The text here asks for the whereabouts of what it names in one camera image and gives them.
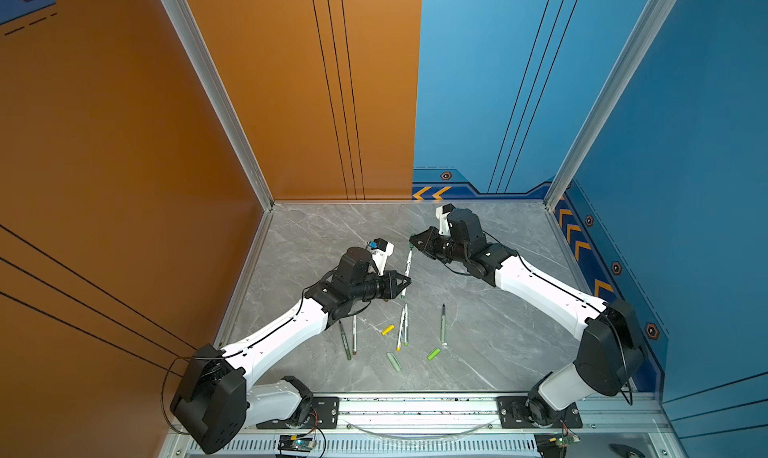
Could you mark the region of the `left green circuit board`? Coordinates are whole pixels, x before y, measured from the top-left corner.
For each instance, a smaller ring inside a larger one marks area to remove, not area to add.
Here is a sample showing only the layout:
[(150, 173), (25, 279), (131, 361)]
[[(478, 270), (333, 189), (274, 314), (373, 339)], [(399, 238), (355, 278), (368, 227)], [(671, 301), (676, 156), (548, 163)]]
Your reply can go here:
[(299, 435), (280, 435), (276, 447), (277, 457), (308, 457), (317, 451), (314, 438)]

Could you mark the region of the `aluminium right corner post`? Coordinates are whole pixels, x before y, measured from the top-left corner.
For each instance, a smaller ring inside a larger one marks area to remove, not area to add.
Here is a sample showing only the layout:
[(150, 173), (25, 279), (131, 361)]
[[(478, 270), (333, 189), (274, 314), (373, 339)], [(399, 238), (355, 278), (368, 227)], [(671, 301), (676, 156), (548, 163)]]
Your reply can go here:
[(548, 212), (564, 197), (677, 1), (647, 1), (543, 200)]

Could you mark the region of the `right green circuit board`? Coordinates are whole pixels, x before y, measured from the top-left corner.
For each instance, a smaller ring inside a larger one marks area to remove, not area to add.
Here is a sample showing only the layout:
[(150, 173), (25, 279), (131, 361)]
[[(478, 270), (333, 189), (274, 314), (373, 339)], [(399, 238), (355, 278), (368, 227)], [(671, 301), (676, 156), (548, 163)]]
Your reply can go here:
[(581, 441), (580, 437), (575, 434), (560, 435), (549, 439), (549, 443), (558, 448), (567, 448), (575, 443)]

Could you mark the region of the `white pen yellow tip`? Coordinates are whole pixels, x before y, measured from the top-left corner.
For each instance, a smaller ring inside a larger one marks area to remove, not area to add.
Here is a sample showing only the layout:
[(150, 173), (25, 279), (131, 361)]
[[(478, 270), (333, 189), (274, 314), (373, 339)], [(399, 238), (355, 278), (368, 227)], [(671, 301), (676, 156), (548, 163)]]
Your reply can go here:
[(404, 334), (404, 327), (405, 327), (405, 318), (406, 318), (406, 309), (405, 307), (401, 308), (401, 314), (400, 314), (400, 320), (398, 325), (398, 335), (397, 335), (397, 345), (396, 345), (396, 351), (401, 351), (401, 348), (403, 346), (403, 334)]

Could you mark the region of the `pale green pen cap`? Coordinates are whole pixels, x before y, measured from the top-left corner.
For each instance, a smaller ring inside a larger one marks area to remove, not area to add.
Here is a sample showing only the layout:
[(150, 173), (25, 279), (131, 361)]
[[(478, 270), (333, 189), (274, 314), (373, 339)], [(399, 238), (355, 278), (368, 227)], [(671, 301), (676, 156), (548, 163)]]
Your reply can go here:
[(393, 353), (391, 353), (391, 352), (387, 352), (387, 353), (386, 353), (386, 357), (387, 357), (387, 359), (388, 359), (388, 361), (389, 361), (390, 365), (391, 365), (391, 366), (392, 366), (392, 368), (394, 369), (394, 371), (395, 371), (396, 373), (401, 373), (401, 372), (402, 372), (402, 367), (401, 367), (401, 365), (399, 364), (399, 362), (398, 362), (398, 360), (397, 360), (396, 356), (395, 356)]

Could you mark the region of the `white pen brown tip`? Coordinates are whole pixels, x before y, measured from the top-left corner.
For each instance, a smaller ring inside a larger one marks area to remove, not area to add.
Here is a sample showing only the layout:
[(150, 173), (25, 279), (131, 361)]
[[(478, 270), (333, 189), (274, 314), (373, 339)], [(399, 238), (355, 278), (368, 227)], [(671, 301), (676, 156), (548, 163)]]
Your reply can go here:
[(352, 318), (352, 354), (357, 355), (357, 316)]

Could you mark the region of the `aluminium corner post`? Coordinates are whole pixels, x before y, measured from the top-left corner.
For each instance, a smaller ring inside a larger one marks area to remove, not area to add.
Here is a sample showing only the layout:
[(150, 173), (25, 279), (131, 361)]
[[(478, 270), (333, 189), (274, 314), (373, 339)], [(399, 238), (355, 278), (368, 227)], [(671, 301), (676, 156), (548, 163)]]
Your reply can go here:
[(543, 200), (548, 212), (564, 197), (677, 1), (647, 1)]
[(160, 0), (261, 207), (275, 200), (187, 0)]

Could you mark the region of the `green circuit board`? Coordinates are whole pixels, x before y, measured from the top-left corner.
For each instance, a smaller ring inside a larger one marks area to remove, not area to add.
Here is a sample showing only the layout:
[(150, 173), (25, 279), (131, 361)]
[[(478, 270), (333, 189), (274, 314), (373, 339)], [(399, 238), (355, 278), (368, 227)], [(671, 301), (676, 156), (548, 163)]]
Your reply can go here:
[(560, 435), (549, 439), (549, 443), (558, 448), (567, 448), (575, 443), (581, 441), (580, 437), (575, 434)]
[(280, 435), (276, 447), (277, 457), (308, 457), (317, 451), (314, 438), (299, 435)]

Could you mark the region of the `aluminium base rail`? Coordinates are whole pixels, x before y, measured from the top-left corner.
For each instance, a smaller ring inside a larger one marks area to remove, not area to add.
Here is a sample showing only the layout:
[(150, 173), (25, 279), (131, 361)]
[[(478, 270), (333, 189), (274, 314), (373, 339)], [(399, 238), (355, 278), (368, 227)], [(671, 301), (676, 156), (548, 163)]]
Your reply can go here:
[[(653, 395), (632, 403), (592, 396), (563, 418), (538, 428), (523, 420), (524, 397), (512, 392), (335, 393), (315, 398), (317, 426), (249, 427), (218, 451), (220, 457), (277, 457), (280, 435), (309, 436), (308, 457), (619, 457), (611, 443), (646, 457), (683, 457), (680, 441)], [(581, 439), (558, 448), (549, 439)]]

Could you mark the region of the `dark green pen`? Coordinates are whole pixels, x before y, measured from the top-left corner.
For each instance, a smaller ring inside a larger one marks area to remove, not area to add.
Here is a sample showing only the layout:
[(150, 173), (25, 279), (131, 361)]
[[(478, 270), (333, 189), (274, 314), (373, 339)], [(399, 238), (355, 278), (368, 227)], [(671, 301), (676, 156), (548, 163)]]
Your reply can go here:
[(340, 337), (341, 337), (341, 341), (342, 341), (342, 345), (343, 345), (343, 349), (344, 349), (344, 353), (345, 353), (346, 359), (348, 361), (351, 361), (352, 357), (353, 357), (353, 353), (352, 353), (352, 349), (350, 347), (350, 343), (349, 343), (349, 340), (348, 340), (348, 335), (347, 335), (347, 333), (345, 331), (343, 322), (339, 321), (338, 322), (338, 326), (339, 326)]

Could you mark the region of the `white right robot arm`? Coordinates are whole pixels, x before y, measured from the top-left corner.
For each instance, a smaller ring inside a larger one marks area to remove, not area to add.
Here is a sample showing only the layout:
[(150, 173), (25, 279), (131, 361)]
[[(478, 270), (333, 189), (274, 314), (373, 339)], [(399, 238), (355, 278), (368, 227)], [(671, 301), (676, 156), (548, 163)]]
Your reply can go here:
[(539, 270), (488, 235), (469, 209), (444, 205), (436, 217), (437, 226), (410, 237), (415, 249), (445, 265), (460, 263), (470, 276), (547, 314), (579, 342), (571, 364), (546, 375), (529, 391), (530, 422), (548, 427), (570, 405), (593, 394), (633, 401), (629, 382), (646, 362), (648, 348), (630, 303), (604, 301)]

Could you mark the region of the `black object bottom right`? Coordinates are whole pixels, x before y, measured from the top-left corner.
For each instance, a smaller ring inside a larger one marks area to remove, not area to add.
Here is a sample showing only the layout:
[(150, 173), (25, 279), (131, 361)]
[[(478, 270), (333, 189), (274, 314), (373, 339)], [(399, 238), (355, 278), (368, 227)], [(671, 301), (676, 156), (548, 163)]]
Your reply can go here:
[(638, 448), (619, 443), (611, 443), (609, 449), (621, 458), (645, 458), (646, 455)]

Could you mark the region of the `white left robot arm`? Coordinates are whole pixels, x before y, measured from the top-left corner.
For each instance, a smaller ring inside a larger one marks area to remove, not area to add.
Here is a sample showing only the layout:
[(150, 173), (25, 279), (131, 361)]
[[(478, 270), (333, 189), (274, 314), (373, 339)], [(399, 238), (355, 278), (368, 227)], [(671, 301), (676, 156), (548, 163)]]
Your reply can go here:
[(294, 376), (267, 385), (259, 379), (295, 348), (353, 316), (355, 304), (401, 295), (411, 280), (387, 269), (393, 252), (382, 238), (350, 247), (283, 315), (223, 348), (199, 348), (169, 404), (182, 430), (204, 453), (214, 454), (245, 427), (272, 420), (302, 426), (314, 398), (309, 388)]

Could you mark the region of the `white pen green tip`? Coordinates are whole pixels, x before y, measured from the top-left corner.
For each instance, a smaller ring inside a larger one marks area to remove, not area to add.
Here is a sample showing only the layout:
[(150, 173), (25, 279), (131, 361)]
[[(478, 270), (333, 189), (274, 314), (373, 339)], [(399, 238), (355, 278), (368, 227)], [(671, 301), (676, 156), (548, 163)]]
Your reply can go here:
[[(412, 267), (413, 249), (414, 249), (413, 245), (409, 245), (409, 253), (408, 253), (408, 256), (407, 256), (406, 268), (405, 268), (405, 272), (404, 272), (404, 275), (406, 277), (409, 277), (409, 278), (410, 278), (410, 272), (411, 272), (411, 267)], [(401, 294), (400, 294), (400, 298), (401, 299), (405, 299), (406, 288), (403, 289)]]

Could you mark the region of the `light green pen black tip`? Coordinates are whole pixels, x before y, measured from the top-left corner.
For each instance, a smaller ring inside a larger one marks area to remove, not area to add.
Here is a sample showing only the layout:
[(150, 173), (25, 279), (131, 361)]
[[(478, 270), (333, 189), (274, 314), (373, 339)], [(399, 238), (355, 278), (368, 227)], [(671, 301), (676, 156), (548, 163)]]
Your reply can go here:
[(441, 306), (441, 315), (440, 315), (440, 341), (443, 346), (447, 344), (446, 340), (446, 334), (447, 334), (447, 320), (446, 320), (446, 305), (442, 304)]

